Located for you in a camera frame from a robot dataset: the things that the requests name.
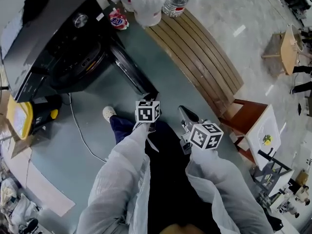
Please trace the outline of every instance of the gray floor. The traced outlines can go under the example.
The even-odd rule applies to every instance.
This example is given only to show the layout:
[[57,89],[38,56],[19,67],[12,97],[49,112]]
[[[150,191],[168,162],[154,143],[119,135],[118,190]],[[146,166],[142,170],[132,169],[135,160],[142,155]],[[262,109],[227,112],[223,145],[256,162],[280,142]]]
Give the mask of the gray floor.
[[[134,18],[128,18],[130,27],[119,33],[127,52],[160,92],[161,119],[180,136],[177,108],[184,105],[202,119],[218,123],[215,114],[194,86],[172,62],[170,57],[139,27]],[[100,158],[106,158],[115,145],[110,124],[102,116],[102,109],[112,105],[117,113],[134,119],[135,94],[116,66],[111,66],[85,91],[73,93],[73,110],[90,149]],[[46,211],[40,222],[56,234],[71,233],[78,222],[98,170],[103,165],[83,145],[74,124],[70,107],[63,106],[52,124],[51,140],[40,140],[32,146],[32,161],[42,174],[76,205],[63,218]],[[242,171],[252,192],[255,186],[248,168],[228,136],[218,148],[220,156],[234,162]]]
[[[188,9],[210,31],[241,74],[245,85],[235,97],[272,104],[279,130],[286,123],[276,157],[295,167],[293,156],[299,152],[308,121],[304,114],[297,113],[298,103],[305,107],[304,93],[291,96],[295,75],[275,78],[272,73],[279,68],[276,62],[264,61],[261,55],[272,33],[284,32],[288,24],[302,26],[280,0],[191,0]],[[246,29],[235,37],[242,25]],[[305,57],[300,56],[300,60],[301,64],[308,64]],[[297,85],[307,81],[306,74],[296,78]]]
[[[261,54],[272,33],[284,31],[291,23],[298,27],[300,25],[278,0],[191,0],[188,8],[212,33],[242,75],[245,85],[236,97],[271,103],[279,129],[286,122],[281,135],[283,144],[277,157],[291,165],[307,123],[307,118],[298,116],[296,112],[299,102],[304,105],[304,95],[290,96],[294,77],[273,78],[270,70],[274,64],[264,62]],[[234,37],[233,33],[241,25],[245,25],[246,29]],[[133,21],[130,20],[129,29],[119,35],[129,54],[160,90],[162,117],[177,133],[182,132],[176,114],[180,104],[189,106],[202,117],[217,121],[180,70]],[[296,83],[306,79],[300,74]],[[273,88],[266,96],[271,85]],[[133,118],[131,113],[137,98],[115,67],[106,70],[85,92],[73,94],[74,111],[81,130],[90,148],[101,158],[107,157],[115,144],[110,126],[102,118],[101,109],[111,104],[120,114]],[[87,204],[94,177],[102,163],[83,146],[69,107],[62,108],[60,117],[53,124],[52,134],[51,141],[33,147],[32,161],[48,180],[76,203],[62,219],[48,213],[46,216],[50,222],[46,222],[46,225],[56,233],[72,233],[80,212]],[[241,169],[253,188],[247,167],[227,136],[223,138],[219,152],[221,157],[230,159]]]

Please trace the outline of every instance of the white plastic bag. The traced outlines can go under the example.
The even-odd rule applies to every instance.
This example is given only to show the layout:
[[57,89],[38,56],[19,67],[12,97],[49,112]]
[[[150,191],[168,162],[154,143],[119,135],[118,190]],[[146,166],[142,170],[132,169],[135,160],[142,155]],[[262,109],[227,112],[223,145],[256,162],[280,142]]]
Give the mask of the white plastic bag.
[[29,219],[37,218],[38,213],[35,203],[21,194],[20,201],[12,212],[11,221],[15,226],[26,225]]
[[136,21],[143,27],[154,26],[161,20],[165,0],[131,0]]

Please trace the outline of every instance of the black appliance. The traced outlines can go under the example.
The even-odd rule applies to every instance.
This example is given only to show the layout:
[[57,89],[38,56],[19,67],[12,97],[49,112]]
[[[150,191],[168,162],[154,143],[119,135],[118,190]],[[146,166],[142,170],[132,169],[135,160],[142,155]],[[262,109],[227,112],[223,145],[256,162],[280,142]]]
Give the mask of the black appliance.
[[[36,0],[27,2],[35,7]],[[157,93],[123,49],[96,0],[40,4],[44,7],[28,16],[2,60],[14,100],[82,91],[112,63],[139,94]]]

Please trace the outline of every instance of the knob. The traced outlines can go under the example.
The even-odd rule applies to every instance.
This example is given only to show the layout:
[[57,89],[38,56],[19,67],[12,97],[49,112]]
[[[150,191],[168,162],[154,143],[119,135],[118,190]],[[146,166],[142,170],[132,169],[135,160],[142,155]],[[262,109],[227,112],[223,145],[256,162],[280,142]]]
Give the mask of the knob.
[[86,25],[87,21],[88,21],[88,16],[86,14],[78,13],[74,17],[73,23],[76,28],[82,28],[83,26]]

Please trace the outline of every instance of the dark blue pants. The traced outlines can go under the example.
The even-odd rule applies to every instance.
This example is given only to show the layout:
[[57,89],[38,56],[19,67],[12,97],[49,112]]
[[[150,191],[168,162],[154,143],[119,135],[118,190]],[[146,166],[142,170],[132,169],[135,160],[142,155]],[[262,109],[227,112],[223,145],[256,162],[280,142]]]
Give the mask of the dark blue pants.
[[[116,143],[127,137],[134,127],[131,121],[118,116],[112,116],[110,123]],[[212,205],[199,198],[185,175],[190,156],[184,155],[180,139],[163,121],[157,121],[155,129],[148,138],[159,152],[145,143],[145,153],[151,161],[148,234],[159,234],[172,224],[193,224],[204,233],[219,234],[212,218]]]
[[131,121],[116,115],[111,116],[109,121],[115,134],[116,144],[130,135],[133,127],[135,126]]

